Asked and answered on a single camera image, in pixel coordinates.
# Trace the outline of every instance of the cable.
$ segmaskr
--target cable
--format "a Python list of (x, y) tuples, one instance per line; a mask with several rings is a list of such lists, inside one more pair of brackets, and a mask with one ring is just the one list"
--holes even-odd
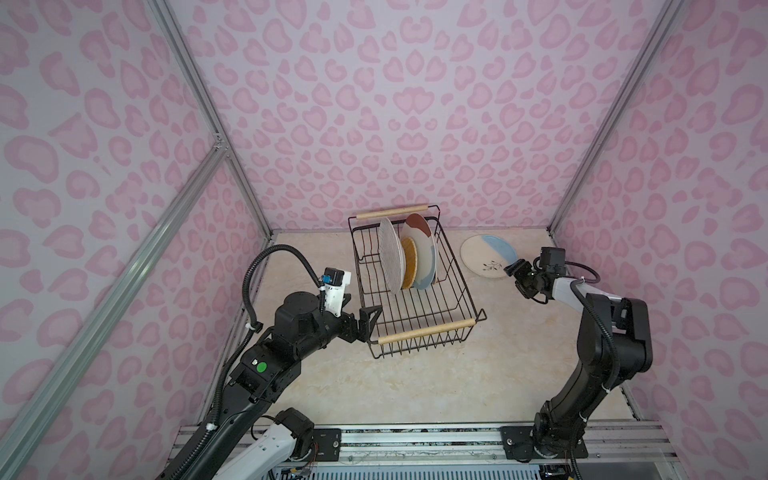
[(614, 382), (616, 382), (616, 378), (619, 376), (619, 368), (621, 367), (619, 363), (619, 353), (616, 348), (616, 344), (614, 343), (614, 337), (608, 332), (605, 325), (603, 325), (603, 323), (600, 321), (598, 313), (594, 311), (594, 307), (587, 301), (586, 298), (584, 298), (584, 295), (582, 295), (577, 288), (579, 285), (585, 282), (586, 280), (583, 278), (571, 282), (571, 292), (573, 292), (578, 301), (581, 302), (581, 305), (584, 306), (584, 310), (587, 310), (587, 313), (589, 313), (594, 322), (598, 325), (600, 333), (602, 333), (605, 341), (608, 344), (608, 348), (611, 350), (611, 374), (608, 376), (608, 380), (606, 380), (606, 382), (603, 384), (603, 390), (610, 392)]
[[(603, 390), (605, 390), (605, 392), (610, 392), (611, 387), (616, 382), (616, 378), (619, 375), (619, 369), (621, 367), (621, 364), (620, 364), (619, 355), (616, 349), (616, 344), (614, 343), (613, 336), (608, 332), (605, 325), (603, 325), (603, 323), (600, 321), (600, 317), (598, 316), (598, 313), (594, 311), (594, 307), (587, 301), (587, 299), (584, 297), (584, 295), (581, 294), (581, 291), (579, 291), (578, 289), (579, 285), (586, 282), (587, 280), (585, 278), (580, 278), (579, 280), (575, 280), (571, 282), (571, 292), (573, 292), (573, 294), (576, 296), (578, 301), (584, 307), (584, 310), (586, 310), (587, 313), (589, 313), (589, 315), (592, 317), (594, 322), (598, 325), (598, 328), (600, 329), (600, 333), (605, 338), (608, 344), (608, 348), (611, 351), (611, 374), (608, 376), (608, 379), (603, 384)], [(588, 407), (588, 411), (591, 411), (592, 409), (593, 409), (593, 406), (590, 405)], [(584, 424), (586, 424), (587, 419), (585, 419), (583, 416), (581, 416), (581, 419), (584, 420)], [(570, 439), (570, 442), (568, 443), (568, 457), (571, 463), (571, 469), (573, 470), (573, 474), (575, 475), (575, 480), (582, 480), (581, 472), (579, 472), (578, 465), (576, 463), (576, 455), (574, 453), (574, 450), (576, 448), (576, 442), (578, 441), (579, 432), (582, 430), (581, 428), (582, 426), (583, 425), (579, 425), (579, 427), (573, 428), (573, 430), (571, 431), (571, 439)]]
[(574, 452), (579, 437), (579, 430), (581, 429), (573, 429), (573, 431), (571, 431), (571, 441), (568, 443), (568, 461), (571, 463), (571, 473), (575, 480), (583, 480), (581, 472), (579, 472), (578, 469), (578, 464), (576, 463), (576, 454)]
[[(270, 419), (270, 420), (272, 420), (273, 422), (277, 422), (277, 420), (275, 420), (275, 417), (273, 417), (273, 416), (271, 416), (271, 415), (262, 415), (261, 417), (259, 417), (259, 419)], [(250, 437), (251, 437), (252, 439), (254, 439), (254, 440), (258, 440), (258, 439), (256, 438), (256, 436), (253, 434), (253, 427), (255, 427), (255, 426), (256, 426), (256, 425), (251, 425), (251, 426), (250, 426)]]
[[(187, 455), (187, 457), (179, 465), (176, 471), (173, 474), (171, 474), (169, 480), (180, 480), (180, 478), (187, 472), (189, 467), (192, 466), (197, 456), (205, 449), (206, 445), (208, 445), (208, 442), (210, 442), (210, 440), (213, 438), (214, 432), (216, 431), (216, 429), (219, 428), (224, 385), (227, 383), (227, 377), (230, 374), (232, 365), (234, 365), (237, 359), (240, 358), (240, 355), (243, 353), (243, 350), (245, 350), (245, 347), (248, 345), (248, 342), (250, 342), (250, 339), (253, 337), (253, 334), (260, 332), (261, 329), (264, 327), (264, 324), (257, 320), (256, 310), (253, 309), (253, 304), (250, 301), (251, 280), (253, 279), (253, 275), (255, 274), (259, 264), (272, 253), (279, 252), (281, 250), (285, 250), (286, 252), (291, 252), (296, 258), (299, 259), (301, 264), (304, 265), (304, 268), (312, 278), (312, 281), (315, 283), (317, 288), (320, 288), (323, 286), (323, 281), (317, 277), (317, 275), (315, 274), (315, 270), (313, 270), (312, 266), (310, 265), (310, 262), (306, 260), (306, 258), (304, 257), (304, 255), (301, 254), (301, 252), (299, 252), (296, 248), (290, 245), (282, 245), (282, 244), (272, 245), (271, 247), (265, 248), (264, 250), (261, 251), (261, 253), (256, 255), (256, 258), (254, 258), (253, 262), (251, 262), (250, 266), (248, 266), (248, 270), (246, 270), (245, 276), (243, 277), (243, 292), (242, 292), (243, 304), (250, 318), (250, 321), (247, 324), (248, 331), (246, 332), (245, 338), (243, 338), (243, 341), (240, 342), (240, 345), (237, 346), (232, 356), (224, 363), (223, 368), (221, 369), (221, 374), (219, 375), (219, 379), (216, 382), (216, 390), (214, 390), (214, 399), (211, 401), (211, 404), (210, 404), (210, 409), (213, 415), (210, 417), (210, 421), (207, 424), (207, 430), (205, 434), (202, 437), (200, 437), (200, 441), (197, 443), (197, 445), (195, 445), (192, 452), (190, 452), (190, 454)], [(320, 315), (323, 314), (323, 311), (325, 310), (325, 305), (326, 305), (326, 292), (325, 290), (320, 290), (319, 306), (318, 306)]]
[(596, 272), (592, 267), (586, 266), (583, 263), (579, 263), (579, 262), (568, 262), (568, 261), (566, 261), (565, 264), (566, 265), (571, 265), (571, 266), (577, 266), (579, 268), (583, 268), (584, 270), (586, 270), (589, 273), (591, 273), (592, 276), (594, 276), (594, 278), (585, 278), (584, 282), (586, 282), (586, 283), (600, 283), (600, 274), (598, 272)]

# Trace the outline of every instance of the dish rack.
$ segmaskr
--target dish rack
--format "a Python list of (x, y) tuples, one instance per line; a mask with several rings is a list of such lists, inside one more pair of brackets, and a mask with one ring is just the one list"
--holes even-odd
[[(401, 220), (390, 218), (399, 236), (405, 214), (427, 210), (437, 211), (437, 217), (424, 217), (438, 251), (435, 282), (426, 290), (411, 288), (393, 292), (386, 285), (379, 257), (379, 223), (358, 224), (381, 217), (403, 216)], [(440, 224), (440, 207), (418, 205), (358, 214), (347, 223), (364, 312), (361, 324), (367, 328), (366, 338), (373, 358), (461, 343), (477, 322), (488, 318), (483, 309), (475, 308), (456, 255)]]

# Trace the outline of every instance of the blue and white plate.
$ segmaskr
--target blue and white plate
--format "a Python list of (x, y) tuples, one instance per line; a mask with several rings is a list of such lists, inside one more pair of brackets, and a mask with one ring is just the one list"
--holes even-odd
[(507, 276), (504, 267), (512, 265), (517, 259), (518, 253), (512, 245), (493, 235), (475, 235), (462, 244), (464, 264), (479, 276)]

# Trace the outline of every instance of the metal rail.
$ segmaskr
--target metal rail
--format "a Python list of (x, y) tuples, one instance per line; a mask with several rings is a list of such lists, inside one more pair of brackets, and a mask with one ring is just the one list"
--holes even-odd
[[(531, 422), (318, 425), (318, 429), (341, 429), (338, 462), (327, 466), (349, 465), (474, 465), (515, 464), (507, 460), (499, 429), (507, 425), (533, 425)], [(191, 438), (196, 426), (181, 427), (170, 458), (175, 457)], [(254, 427), (259, 435), (264, 424)], [(239, 455), (253, 439), (245, 435), (230, 454)], [(674, 447), (659, 422), (635, 420), (591, 420), (584, 433), (592, 463), (679, 462)], [(562, 459), (534, 459), (534, 464), (562, 463)]]
[(197, 199), (214, 177), (224, 150), (215, 145), (171, 202), (157, 225), (136, 250), (107, 296), (59, 356), (32, 398), (24, 405), (0, 443), (0, 478), (15, 478), (35, 452), (101, 347), (109, 339), (137, 293), (174, 238)]
[(211, 133), (214, 134), (217, 140), (222, 143), (224, 150), (227, 151), (227, 163), (229, 163), (230, 169), (235, 176), (237, 187), (240, 188), (240, 192), (246, 200), (246, 205), (248, 205), (253, 217), (256, 218), (264, 236), (269, 238), (272, 235), (270, 225), (266, 221), (256, 193), (248, 181), (243, 164), (232, 148), (232, 142), (229, 135), (227, 135), (227, 129), (224, 128), (213, 98), (210, 96), (210, 92), (203, 81), (203, 76), (197, 68), (191, 50), (184, 40), (184, 33), (181, 31), (174, 10), (170, 7), (167, 0), (147, 0), (147, 4), (154, 13), (158, 26), (164, 33), (170, 50), (174, 54), (182, 73), (184, 73), (184, 78), (187, 79), (187, 83), (192, 89), (192, 94), (197, 100), (197, 104), (200, 105), (200, 112), (205, 117)]
[(557, 232), (558, 228), (563, 224), (568, 211), (576, 201), (577, 194), (584, 183), (586, 183), (592, 168), (598, 162), (605, 141), (614, 132), (619, 121), (621, 121), (622, 114), (627, 110), (632, 97), (643, 83), (646, 73), (648, 73), (654, 60), (667, 42), (677, 24), (676, 22), (683, 17), (681, 12), (684, 10), (686, 3), (687, 0), (667, 0), (661, 7), (661, 13), (656, 17), (656, 21), (650, 28), (650, 33), (645, 38), (645, 43), (643, 43), (640, 52), (634, 59), (634, 63), (624, 79), (624, 83), (621, 85), (613, 104), (611, 104), (608, 110), (608, 114), (605, 116), (605, 120), (603, 120), (592, 143), (589, 145), (587, 153), (584, 154), (584, 160), (579, 165), (578, 170), (576, 170), (573, 180), (568, 185), (563, 201), (560, 202), (558, 209), (554, 212), (552, 222), (547, 227), (550, 234)]

